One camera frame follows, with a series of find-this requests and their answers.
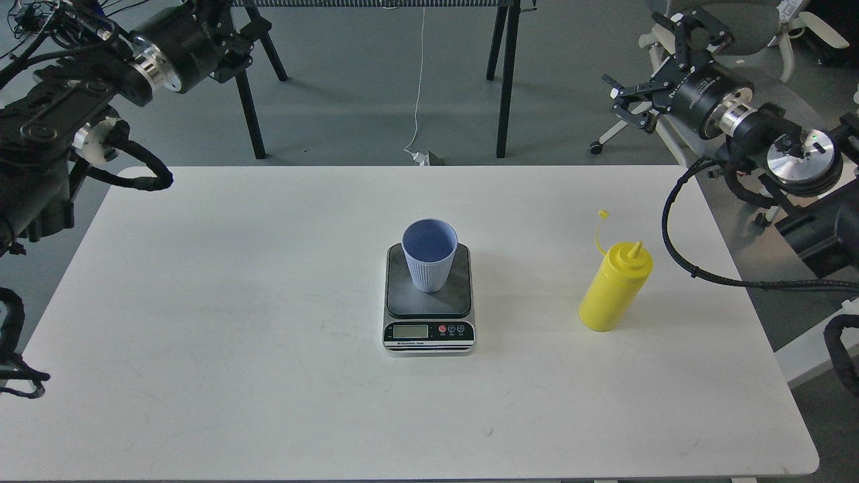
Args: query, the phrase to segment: bottle cap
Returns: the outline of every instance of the bottle cap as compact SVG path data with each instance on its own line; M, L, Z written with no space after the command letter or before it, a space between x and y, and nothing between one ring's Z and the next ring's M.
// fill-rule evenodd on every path
M606 275L624 285L643 284L653 271L653 259L640 241L615 244L608 249L605 262Z

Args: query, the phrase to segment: metal frame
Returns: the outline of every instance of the metal frame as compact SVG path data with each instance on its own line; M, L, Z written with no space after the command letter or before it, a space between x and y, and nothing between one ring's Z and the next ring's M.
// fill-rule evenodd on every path
M501 52L501 40L504 27L507 27L507 38L504 45L504 65L501 83L501 106L498 114L498 133L496 157L507 155L507 135L510 124L510 99L513 94L513 71L516 59L516 41L519 33L519 15L522 12L521 0L234 0L233 5L244 7L247 14L254 19L259 17L258 6L263 7L491 7L497 6L495 29L492 33L489 63L486 67L486 80L494 81ZM289 80L283 63L277 55L271 36L265 34L260 39L265 54L277 74L277 80ZM247 81L247 73L241 72L235 77L239 89L241 106L245 113L247 131L251 137L253 154L257 159L265 159L265 145L262 131L259 129L256 107L253 105L251 87Z

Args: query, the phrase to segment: power adapter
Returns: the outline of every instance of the power adapter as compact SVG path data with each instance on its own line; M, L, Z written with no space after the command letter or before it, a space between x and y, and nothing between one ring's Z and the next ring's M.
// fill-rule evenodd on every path
M443 164L442 159L429 150L426 154L421 152L412 153L411 159L415 160L418 166L441 166Z

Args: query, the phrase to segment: blue cup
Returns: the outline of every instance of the blue cup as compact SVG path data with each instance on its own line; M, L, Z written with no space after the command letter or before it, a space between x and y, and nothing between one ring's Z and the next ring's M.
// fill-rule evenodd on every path
M442 220L418 220L405 229L405 263L418 290L435 292L442 289L454 264L458 243L454 229Z

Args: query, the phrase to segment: cup rim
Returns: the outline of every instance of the cup rim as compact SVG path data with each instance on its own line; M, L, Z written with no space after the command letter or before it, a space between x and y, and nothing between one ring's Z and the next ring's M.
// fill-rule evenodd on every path
M419 258L417 258L417 257L413 256L412 254L410 254L410 253L409 253L409 250L408 250L408 249L406 249L406 246L405 246L405 235L406 235L406 234L409 232L409 230L410 230L410 229L412 229L415 225L417 225L417 224L419 224L419 223L427 223L427 222L440 223L440 224L441 224L445 229L450 230L450 233L453 233L453 234L454 234L454 246L453 246L453 249L450 251L450 253L449 253L446 257L444 257L444 258L443 258L443 259L441 259L441 260L435 260L435 261L423 261L423 260L420 260ZM440 264L442 264L442 263L445 263L445 262L446 262L447 260L449 260L451 257L453 257L454 255L456 255L456 250L457 250L457 248L459 248L459 246L460 246L460 238L459 238L459 236L456 234L456 230L454 229L454 227L450 226L450 223L448 223L448 222L446 222L446 221L444 221L444 220L440 220L440 219L438 219L438 218L422 218L422 219L419 219L419 220L417 220L417 221L415 221L415 222L412 222L412 223L411 223L411 224L410 224L410 225L405 229L405 231L403 232L403 236L402 236L402 238L400 239L400 244L401 244L401 245L402 245L402 247L403 247L403 253L407 254L410 258L412 258L412 259L414 259L414 260L416 260L416 261L420 262L422 265L425 265L425 266L433 266L433 265L440 265Z

